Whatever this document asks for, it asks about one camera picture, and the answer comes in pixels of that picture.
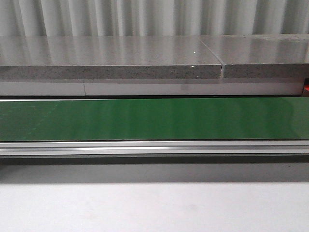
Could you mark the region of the green conveyor belt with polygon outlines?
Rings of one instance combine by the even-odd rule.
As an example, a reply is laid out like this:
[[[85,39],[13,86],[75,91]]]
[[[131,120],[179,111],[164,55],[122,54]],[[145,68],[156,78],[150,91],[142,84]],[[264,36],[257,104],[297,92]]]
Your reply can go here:
[[[4,101],[0,139],[17,141],[307,139],[302,97]]]

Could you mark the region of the grey stone counter slab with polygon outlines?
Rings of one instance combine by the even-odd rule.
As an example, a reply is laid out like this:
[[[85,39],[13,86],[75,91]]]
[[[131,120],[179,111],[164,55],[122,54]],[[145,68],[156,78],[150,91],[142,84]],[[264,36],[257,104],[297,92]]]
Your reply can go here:
[[[218,79],[221,63],[191,36],[0,39],[2,80]]]

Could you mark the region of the grey right counter slab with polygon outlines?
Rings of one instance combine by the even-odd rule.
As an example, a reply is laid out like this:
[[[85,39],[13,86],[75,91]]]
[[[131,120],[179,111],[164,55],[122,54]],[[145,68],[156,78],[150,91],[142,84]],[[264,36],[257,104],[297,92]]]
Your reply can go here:
[[[308,34],[200,36],[225,79],[309,76]]]

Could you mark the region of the grey pleated curtain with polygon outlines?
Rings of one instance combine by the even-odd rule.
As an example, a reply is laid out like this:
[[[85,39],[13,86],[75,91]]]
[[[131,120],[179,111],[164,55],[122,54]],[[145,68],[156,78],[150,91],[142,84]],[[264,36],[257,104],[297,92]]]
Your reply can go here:
[[[306,0],[3,0],[1,36],[301,34]]]

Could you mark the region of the aluminium conveyor frame rail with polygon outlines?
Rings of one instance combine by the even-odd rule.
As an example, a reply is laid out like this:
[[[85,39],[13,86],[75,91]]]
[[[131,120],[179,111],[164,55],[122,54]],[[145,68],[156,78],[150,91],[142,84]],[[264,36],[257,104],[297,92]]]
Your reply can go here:
[[[308,155],[308,140],[11,142],[1,158],[261,157]]]

